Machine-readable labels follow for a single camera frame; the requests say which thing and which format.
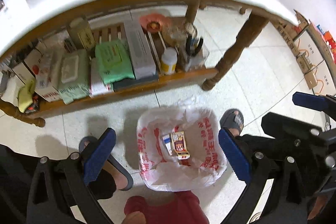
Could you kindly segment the cardboard boxes on floor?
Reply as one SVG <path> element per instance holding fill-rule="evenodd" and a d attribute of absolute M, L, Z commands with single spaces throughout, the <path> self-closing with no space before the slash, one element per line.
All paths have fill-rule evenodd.
<path fill-rule="evenodd" d="M 295 16 L 297 26 L 280 21 L 272 24 L 293 53 L 308 88 L 315 95 L 335 96 L 335 39 L 298 11 Z"/>

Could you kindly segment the white red trash bag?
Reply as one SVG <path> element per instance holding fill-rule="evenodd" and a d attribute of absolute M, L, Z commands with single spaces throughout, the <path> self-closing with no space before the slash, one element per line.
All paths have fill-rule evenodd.
<path fill-rule="evenodd" d="M 137 122 L 139 171 L 158 192 L 183 192 L 214 184 L 226 171 L 215 112 L 193 102 L 145 111 Z"/>

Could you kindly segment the grey slipper foot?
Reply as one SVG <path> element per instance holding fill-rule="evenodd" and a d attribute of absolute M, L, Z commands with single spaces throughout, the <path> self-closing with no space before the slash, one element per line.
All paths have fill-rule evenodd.
<path fill-rule="evenodd" d="M 220 127 L 226 128 L 234 136 L 239 136 L 244 128 L 244 117 L 239 109 L 228 109 L 220 119 Z"/>
<path fill-rule="evenodd" d="M 97 138 L 93 136 L 84 137 L 80 141 L 79 152 L 83 152 L 87 145 L 96 141 Z M 112 156 L 112 154 L 109 155 L 102 169 L 109 173 L 114 179 L 117 190 L 128 191 L 132 188 L 133 178 L 131 174 Z"/>

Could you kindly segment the white pill bottle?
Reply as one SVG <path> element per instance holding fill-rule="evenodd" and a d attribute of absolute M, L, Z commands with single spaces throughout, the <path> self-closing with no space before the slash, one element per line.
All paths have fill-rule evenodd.
<path fill-rule="evenodd" d="M 174 48 L 168 47 L 164 50 L 161 56 L 161 70 L 165 75 L 172 75 L 175 73 L 178 56 Z"/>

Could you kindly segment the clear plastic container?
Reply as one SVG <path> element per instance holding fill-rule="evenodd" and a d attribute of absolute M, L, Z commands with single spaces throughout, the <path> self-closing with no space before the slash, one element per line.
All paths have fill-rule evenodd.
<path fill-rule="evenodd" d="M 178 62 L 185 71 L 201 69 L 210 54 L 204 38 L 192 23 L 171 25 L 167 28 L 169 43 L 178 51 Z"/>

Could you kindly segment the right grey slipper foot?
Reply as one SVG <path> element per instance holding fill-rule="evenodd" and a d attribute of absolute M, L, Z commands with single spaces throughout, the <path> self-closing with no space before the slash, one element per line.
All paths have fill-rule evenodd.
<path fill-rule="evenodd" d="M 220 119 L 220 127 L 226 128 L 234 136 L 239 136 L 244 128 L 244 117 L 239 109 L 228 109 Z"/>

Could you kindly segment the baby wipes pack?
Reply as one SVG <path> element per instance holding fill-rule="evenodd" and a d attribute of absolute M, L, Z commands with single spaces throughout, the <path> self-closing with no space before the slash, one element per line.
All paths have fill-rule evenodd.
<path fill-rule="evenodd" d="M 63 56 L 58 92 L 66 105 L 89 96 L 89 72 L 86 50 L 77 50 Z"/>

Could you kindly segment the green wipes pack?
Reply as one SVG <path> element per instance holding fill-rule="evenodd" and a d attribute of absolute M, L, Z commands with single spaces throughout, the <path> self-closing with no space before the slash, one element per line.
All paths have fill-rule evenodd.
<path fill-rule="evenodd" d="M 135 79 L 129 52 L 120 39 L 102 42 L 95 47 L 98 72 L 104 85 L 123 79 Z"/>

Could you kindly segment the white blue medicine box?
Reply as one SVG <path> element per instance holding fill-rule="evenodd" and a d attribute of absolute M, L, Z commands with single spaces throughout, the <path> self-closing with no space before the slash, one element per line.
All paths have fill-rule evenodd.
<path fill-rule="evenodd" d="M 167 149 L 167 152 L 170 156 L 173 155 L 173 150 L 172 150 L 172 141 L 171 141 L 171 135 L 170 134 L 166 134 L 164 136 L 162 136 L 162 141 Z"/>

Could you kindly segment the left grey slipper foot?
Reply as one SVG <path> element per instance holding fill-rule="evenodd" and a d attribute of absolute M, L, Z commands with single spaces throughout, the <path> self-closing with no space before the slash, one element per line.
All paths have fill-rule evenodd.
<path fill-rule="evenodd" d="M 96 141 L 97 138 L 93 136 L 84 137 L 80 141 L 79 152 L 83 152 L 87 145 Z M 133 178 L 131 174 L 112 156 L 112 154 L 109 155 L 102 169 L 109 173 L 114 179 L 117 190 L 128 191 L 132 188 Z"/>

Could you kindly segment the red gold cigarette pack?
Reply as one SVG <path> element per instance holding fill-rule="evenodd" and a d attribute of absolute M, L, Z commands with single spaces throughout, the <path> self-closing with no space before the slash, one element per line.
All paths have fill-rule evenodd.
<path fill-rule="evenodd" d="M 189 151 L 187 150 L 185 132 L 173 132 L 171 134 L 173 143 L 173 150 L 177 154 L 178 160 L 187 160 L 190 158 Z"/>

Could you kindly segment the long white box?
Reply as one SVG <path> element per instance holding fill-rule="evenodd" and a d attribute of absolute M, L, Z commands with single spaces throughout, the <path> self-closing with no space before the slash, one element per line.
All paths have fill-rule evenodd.
<path fill-rule="evenodd" d="M 156 74 L 157 67 L 146 36 L 138 21 L 123 23 L 135 78 L 143 79 Z"/>

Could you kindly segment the yellow green tall box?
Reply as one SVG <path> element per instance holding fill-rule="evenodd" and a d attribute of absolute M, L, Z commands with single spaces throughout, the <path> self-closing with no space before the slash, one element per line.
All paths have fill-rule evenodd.
<path fill-rule="evenodd" d="M 67 32 L 77 50 L 91 51 L 96 41 L 86 17 L 78 17 L 67 24 Z"/>

